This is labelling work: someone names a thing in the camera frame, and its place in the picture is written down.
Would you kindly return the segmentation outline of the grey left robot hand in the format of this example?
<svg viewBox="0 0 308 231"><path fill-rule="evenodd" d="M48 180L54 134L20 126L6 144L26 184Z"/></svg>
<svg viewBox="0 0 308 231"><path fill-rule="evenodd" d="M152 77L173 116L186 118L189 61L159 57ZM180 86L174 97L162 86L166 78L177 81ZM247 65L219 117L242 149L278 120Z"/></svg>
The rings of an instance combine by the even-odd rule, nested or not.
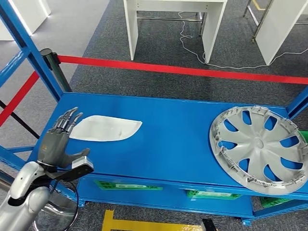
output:
<svg viewBox="0 0 308 231"><path fill-rule="evenodd" d="M75 114L77 110L77 107L67 110L57 118L53 127L48 129L40 143L38 162L46 166L66 168L73 161L88 156L90 152L88 148L76 154L66 153L70 133L83 114L82 112Z"/></svg>

